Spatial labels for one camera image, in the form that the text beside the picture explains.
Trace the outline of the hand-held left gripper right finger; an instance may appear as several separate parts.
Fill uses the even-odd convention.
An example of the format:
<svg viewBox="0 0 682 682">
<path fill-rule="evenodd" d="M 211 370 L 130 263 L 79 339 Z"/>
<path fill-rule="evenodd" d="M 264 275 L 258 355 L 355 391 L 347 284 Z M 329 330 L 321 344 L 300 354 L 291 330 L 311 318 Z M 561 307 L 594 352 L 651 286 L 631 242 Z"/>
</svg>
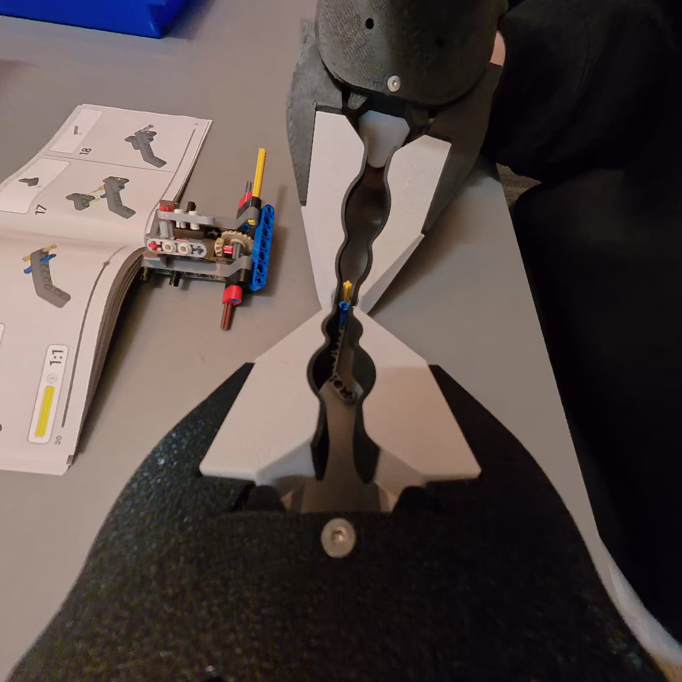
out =
<svg viewBox="0 0 682 682">
<path fill-rule="evenodd" d="M 378 452 L 354 446 L 358 471 L 370 469 L 380 509 L 406 488 L 473 480 L 482 471 L 427 362 L 366 313 L 354 309 L 348 341 L 364 434 Z"/>
</svg>

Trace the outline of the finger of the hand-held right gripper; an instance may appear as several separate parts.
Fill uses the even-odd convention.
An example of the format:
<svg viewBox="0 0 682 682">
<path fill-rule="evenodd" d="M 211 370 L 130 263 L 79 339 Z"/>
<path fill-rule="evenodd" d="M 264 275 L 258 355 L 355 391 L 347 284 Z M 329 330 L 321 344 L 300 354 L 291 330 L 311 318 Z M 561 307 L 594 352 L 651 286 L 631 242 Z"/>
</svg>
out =
<svg viewBox="0 0 682 682">
<path fill-rule="evenodd" d="M 450 147 L 450 142 L 425 135 L 391 157 L 388 220 L 372 243 L 372 266 L 357 301 L 357 307 L 366 314 L 422 241 L 422 228 Z"/>
<path fill-rule="evenodd" d="M 316 293 L 324 310 L 331 308 L 337 291 L 337 255 L 345 240 L 342 209 L 346 194 L 357 181 L 364 162 L 364 144 L 350 121 L 344 115 L 317 112 L 302 217 Z"/>
</svg>

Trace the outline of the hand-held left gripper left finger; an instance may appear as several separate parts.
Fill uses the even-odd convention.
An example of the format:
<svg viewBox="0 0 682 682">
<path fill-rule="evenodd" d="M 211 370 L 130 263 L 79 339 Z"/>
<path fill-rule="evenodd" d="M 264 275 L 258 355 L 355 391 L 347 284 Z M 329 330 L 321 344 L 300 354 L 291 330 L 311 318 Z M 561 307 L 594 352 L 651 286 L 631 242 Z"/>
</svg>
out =
<svg viewBox="0 0 682 682">
<path fill-rule="evenodd" d="M 338 435 L 339 407 L 328 389 L 310 387 L 308 364 L 324 344 L 327 310 L 317 312 L 256 358 L 200 464 L 203 475 L 272 486 L 291 510 L 338 512 L 342 473 L 329 449 L 326 476 L 316 480 L 311 442 L 323 407 L 328 433 Z"/>
</svg>

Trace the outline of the black bent lego beam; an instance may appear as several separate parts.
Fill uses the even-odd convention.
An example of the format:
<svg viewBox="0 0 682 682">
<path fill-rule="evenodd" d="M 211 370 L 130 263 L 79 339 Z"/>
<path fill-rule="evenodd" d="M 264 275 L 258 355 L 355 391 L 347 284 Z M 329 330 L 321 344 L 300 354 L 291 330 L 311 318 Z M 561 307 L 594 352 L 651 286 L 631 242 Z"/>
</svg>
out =
<svg viewBox="0 0 682 682">
<path fill-rule="evenodd" d="M 329 383 L 345 405 L 352 405 L 357 399 L 353 376 L 353 332 L 349 331 L 351 324 L 347 314 L 341 315 L 339 322 L 337 336 L 330 350 L 332 368 Z"/>
</svg>

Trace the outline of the partly built lego assembly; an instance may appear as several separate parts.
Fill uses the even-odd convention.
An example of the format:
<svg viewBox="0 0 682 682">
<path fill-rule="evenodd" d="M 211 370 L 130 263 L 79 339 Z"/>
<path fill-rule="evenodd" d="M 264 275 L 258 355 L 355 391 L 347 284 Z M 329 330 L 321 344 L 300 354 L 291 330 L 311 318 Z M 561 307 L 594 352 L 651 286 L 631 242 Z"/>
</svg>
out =
<svg viewBox="0 0 682 682">
<path fill-rule="evenodd" d="M 176 202 L 160 200 L 156 223 L 145 236 L 141 280 L 159 274 L 175 287 L 183 277 L 223 284 L 224 331 L 231 328 L 244 293 L 259 291 L 267 282 L 275 209 L 262 203 L 266 159 L 266 149 L 260 148 L 254 179 L 245 185 L 233 226 L 201 216 L 193 202 L 182 209 Z"/>
</svg>

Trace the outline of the open instruction booklet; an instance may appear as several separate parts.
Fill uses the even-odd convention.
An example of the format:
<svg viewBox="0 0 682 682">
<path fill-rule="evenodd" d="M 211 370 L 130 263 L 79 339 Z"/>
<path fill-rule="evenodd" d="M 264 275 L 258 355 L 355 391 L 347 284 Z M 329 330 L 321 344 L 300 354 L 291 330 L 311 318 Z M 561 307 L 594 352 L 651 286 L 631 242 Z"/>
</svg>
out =
<svg viewBox="0 0 682 682">
<path fill-rule="evenodd" d="M 83 104 L 2 181 L 2 471 L 72 464 L 144 238 L 211 124 Z"/>
</svg>

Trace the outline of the blue plastic bin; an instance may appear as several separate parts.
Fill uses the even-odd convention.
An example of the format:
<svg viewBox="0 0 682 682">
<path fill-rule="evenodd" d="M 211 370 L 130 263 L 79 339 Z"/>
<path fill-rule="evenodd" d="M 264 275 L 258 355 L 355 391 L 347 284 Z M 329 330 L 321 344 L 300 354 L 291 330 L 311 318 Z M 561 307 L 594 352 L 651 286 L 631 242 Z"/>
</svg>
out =
<svg viewBox="0 0 682 682">
<path fill-rule="evenodd" d="M 2 1 L 1 15 L 158 39 L 193 4 L 194 1 Z"/>
</svg>

